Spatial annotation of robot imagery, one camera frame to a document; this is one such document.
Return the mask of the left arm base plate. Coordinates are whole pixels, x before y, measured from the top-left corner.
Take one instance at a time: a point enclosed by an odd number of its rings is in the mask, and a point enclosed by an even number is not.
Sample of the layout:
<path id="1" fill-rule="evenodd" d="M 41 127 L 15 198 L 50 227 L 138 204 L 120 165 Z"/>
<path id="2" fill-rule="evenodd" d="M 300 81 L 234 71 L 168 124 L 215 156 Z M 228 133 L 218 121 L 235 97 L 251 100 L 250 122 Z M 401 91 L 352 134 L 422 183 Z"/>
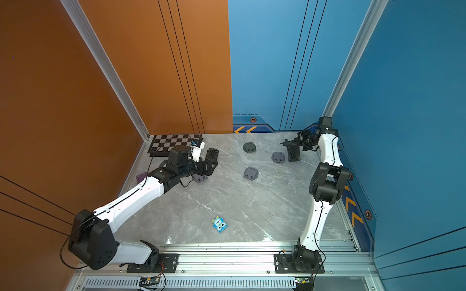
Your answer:
<path id="1" fill-rule="evenodd" d="M 143 264 L 128 264 L 127 273 L 160 273 L 173 274 L 178 266 L 178 253 L 158 253 L 151 255 Z"/>

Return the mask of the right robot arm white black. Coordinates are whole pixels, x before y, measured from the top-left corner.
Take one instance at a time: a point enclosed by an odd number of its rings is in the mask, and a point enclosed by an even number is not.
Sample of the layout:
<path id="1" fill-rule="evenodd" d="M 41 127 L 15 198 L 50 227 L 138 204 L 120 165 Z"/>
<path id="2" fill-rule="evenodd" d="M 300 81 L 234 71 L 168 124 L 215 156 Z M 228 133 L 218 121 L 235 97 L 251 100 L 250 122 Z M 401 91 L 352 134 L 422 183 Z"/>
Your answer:
<path id="1" fill-rule="evenodd" d="M 298 273 L 318 274 L 323 271 L 320 239 L 327 216 L 338 202 L 350 171 L 343 166 L 339 156 L 339 133 L 332 118 L 319 118 L 316 129 L 303 130 L 297 135 L 298 149 L 317 152 L 320 162 L 310 181 L 309 194 L 313 205 L 307 224 L 292 251 L 292 268 Z"/>

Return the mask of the black folding phone stand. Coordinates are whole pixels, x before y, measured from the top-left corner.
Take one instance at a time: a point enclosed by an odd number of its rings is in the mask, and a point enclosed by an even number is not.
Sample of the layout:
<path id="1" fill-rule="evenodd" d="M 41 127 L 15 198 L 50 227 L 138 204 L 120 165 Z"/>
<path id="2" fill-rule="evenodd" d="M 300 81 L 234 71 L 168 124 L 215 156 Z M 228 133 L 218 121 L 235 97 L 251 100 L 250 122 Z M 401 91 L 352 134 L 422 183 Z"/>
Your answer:
<path id="1" fill-rule="evenodd" d="M 294 138 L 293 140 L 285 139 L 281 145 L 287 149 L 289 162 L 300 161 L 300 141 L 298 138 Z"/>

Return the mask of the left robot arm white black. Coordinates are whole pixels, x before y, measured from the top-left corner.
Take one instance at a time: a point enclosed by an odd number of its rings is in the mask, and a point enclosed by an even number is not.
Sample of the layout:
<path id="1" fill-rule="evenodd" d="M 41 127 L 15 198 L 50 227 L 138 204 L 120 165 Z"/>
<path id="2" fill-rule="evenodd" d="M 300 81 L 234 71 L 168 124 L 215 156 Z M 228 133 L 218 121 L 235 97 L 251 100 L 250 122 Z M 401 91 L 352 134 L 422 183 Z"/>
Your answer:
<path id="1" fill-rule="evenodd" d="M 114 235 L 130 217 L 168 193 L 183 178 L 211 176 L 218 166 L 219 151 L 210 148 L 205 157 L 200 154 L 201 150 L 195 146 L 175 146 L 168 159 L 133 189 L 92 212 L 82 210 L 76 214 L 70 235 L 62 247 L 93 270 L 120 264 L 155 271 L 161 264 L 157 247 L 144 240 L 118 241 Z"/>

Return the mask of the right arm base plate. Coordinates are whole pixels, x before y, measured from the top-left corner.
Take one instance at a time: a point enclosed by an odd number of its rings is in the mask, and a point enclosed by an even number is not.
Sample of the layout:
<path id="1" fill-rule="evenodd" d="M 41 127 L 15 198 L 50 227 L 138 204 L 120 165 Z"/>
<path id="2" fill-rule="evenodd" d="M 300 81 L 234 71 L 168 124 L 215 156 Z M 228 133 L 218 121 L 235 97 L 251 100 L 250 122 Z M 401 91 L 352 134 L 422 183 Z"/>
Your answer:
<path id="1" fill-rule="evenodd" d="M 299 266 L 292 262 L 290 253 L 274 254 L 274 271 L 277 274 L 324 274 L 325 268 L 320 255 L 310 264 Z"/>

